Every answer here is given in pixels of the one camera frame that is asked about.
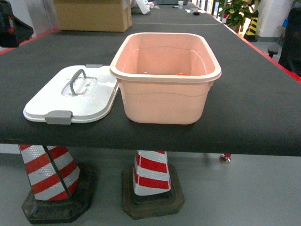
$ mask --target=potted plant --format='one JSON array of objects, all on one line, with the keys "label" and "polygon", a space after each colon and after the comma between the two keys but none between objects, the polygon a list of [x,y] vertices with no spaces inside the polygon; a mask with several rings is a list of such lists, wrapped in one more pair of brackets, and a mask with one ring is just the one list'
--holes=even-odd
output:
[{"label": "potted plant", "polygon": [[251,18],[254,12],[255,2],[259,3],[260,0],[218,0],[223,10],[220,16],[227,14],[227,26],[238,33],[239,27],[243,26],[246,18]]}]

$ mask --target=yellow and black post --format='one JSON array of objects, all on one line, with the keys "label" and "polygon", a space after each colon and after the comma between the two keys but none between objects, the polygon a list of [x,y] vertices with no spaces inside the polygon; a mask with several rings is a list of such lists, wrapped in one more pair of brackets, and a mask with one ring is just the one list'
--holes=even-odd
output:
[{"label": "yellow and black post", "polygon": [[249,42],[257,41],[256,39],[257,22],[258,22],[258,11],[256,10],[253,13],[250,25],[244,35],[244,39],[246,39]]}]

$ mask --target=gray handle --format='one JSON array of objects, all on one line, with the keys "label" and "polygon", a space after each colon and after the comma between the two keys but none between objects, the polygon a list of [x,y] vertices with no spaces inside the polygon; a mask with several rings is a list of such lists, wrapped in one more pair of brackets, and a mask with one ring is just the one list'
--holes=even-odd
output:
[{"label": "gray handle", "polygon": [[73,95],[77,95],[77,93],[75,93],[74,88],[73,88],[73,84],[75,82],[75,80],[80,76],[80,74],[83,73],[84,78],[86,77],[86,73],[83,69],[79,69],[77,72],[75,72],[74,76],[72,77],[71,81],[70,81],[70,89]]}]

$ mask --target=white lid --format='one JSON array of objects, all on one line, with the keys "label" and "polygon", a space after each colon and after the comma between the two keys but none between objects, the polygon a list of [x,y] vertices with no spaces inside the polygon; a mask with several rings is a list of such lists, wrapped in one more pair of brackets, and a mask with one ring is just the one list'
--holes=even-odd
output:
[{"label": "white lid", "polygon": [[48,124],[85,123],[103,118],[110,112],[118,91],[117,80],[109,68],[77,65],[62,69],[27,103],[23,110],[25,118]]}]

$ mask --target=gray latch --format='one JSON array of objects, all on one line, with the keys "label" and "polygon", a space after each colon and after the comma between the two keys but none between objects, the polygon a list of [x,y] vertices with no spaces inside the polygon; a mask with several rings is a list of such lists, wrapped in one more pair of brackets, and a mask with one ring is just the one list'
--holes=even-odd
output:
[{"label": "gray latch", "polygon": [[70,125],[71,118],[71,111],[51,111],[45,115],[47,124]]},{"label": "gray latch", "polygon": [[86,68],[100,68],[103,65],[86,65]]}]

